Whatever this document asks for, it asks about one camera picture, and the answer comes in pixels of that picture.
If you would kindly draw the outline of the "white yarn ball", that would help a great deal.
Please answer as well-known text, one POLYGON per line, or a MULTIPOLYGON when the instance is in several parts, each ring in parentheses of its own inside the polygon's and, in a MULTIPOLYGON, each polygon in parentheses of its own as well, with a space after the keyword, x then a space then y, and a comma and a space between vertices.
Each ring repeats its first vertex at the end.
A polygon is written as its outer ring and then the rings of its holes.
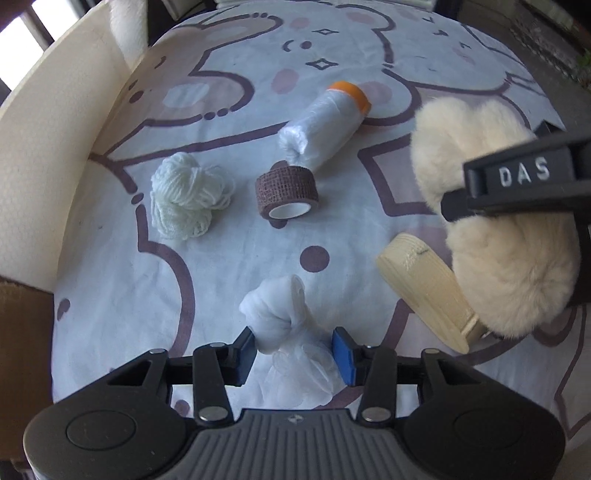
POLYGON ((165 239, 204 235, 213 211, 228 208, 235 180, 219 166, 201 166, 185 152, 162 160, 150 179, 151 223, 165 239))

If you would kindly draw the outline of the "cream foam board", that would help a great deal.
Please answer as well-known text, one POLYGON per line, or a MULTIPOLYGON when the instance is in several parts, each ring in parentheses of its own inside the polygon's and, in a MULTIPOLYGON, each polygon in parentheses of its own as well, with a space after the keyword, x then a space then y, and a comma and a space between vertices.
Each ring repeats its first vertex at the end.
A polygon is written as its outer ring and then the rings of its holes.
POLYGON ((2 277, 54 290, 85 162, 146 49, 146 2, 102 1, 43 53, 2 104, 2 277))

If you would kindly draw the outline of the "brown bandage tape roll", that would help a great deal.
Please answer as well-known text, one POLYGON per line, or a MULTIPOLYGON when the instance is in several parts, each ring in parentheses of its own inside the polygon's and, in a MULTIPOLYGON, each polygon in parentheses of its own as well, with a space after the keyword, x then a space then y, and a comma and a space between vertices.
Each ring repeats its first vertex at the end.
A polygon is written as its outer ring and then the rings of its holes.
POLYGON ((259 215, 269 221, 306 215, 320 203, 315 176, 283 162, 256 178, 256 202, 259 215))

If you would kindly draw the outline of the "cream fluffy plush toy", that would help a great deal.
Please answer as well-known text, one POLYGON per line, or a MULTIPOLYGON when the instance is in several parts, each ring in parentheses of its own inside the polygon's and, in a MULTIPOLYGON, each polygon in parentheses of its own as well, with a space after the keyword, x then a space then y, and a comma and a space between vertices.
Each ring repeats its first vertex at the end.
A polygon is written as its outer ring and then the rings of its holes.
MULTIPOLYGON (((514 112, 497 100, 471 106, 454 97, 425 103, 416 114, 411 160, 431 210, 465 185, 469 161, 533 140, 514 112)), ((581 253, 569 213, 470 216, 446 225, 452 268, 461 290, 493 333, 520 338, 566 308, 581 253)))

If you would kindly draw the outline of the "white plastic glove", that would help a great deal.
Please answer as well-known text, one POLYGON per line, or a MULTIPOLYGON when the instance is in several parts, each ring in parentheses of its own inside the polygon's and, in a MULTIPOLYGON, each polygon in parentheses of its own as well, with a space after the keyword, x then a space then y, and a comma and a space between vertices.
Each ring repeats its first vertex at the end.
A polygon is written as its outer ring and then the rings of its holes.
POLYGON ((245 388, 247 406, 298 410, 325 405, 344 388, 332 357, 332 335, 305 303, 297 275, 266 279, 239 305, 261 355, 245 388))

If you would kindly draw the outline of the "bear print bed sheet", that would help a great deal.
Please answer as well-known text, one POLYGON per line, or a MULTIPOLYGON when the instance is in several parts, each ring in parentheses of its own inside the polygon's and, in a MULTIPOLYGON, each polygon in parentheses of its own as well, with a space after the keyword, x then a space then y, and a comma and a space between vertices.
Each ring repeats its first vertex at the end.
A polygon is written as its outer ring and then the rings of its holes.
POLYGON ((162 36, 91 149, 58 268, 52 393, 151 348, 231 341, 239 305, 296 275, 315 320, 402 355, 437 337, 379 273, 400 233, 447 257, 410 158, 417 110, 560 116, 496 39, 384 1, 256 1, 162 36))

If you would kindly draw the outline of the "plastic roll with orange cap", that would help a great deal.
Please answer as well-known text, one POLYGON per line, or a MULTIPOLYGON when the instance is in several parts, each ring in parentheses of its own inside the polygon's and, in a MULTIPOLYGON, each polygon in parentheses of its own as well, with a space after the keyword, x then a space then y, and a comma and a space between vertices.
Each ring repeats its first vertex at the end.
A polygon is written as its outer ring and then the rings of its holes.
POLYGON ((333 83, 277 133, 284 159, 290 165, 318 171, 351 140, 371 107, 356 84, 333 83))

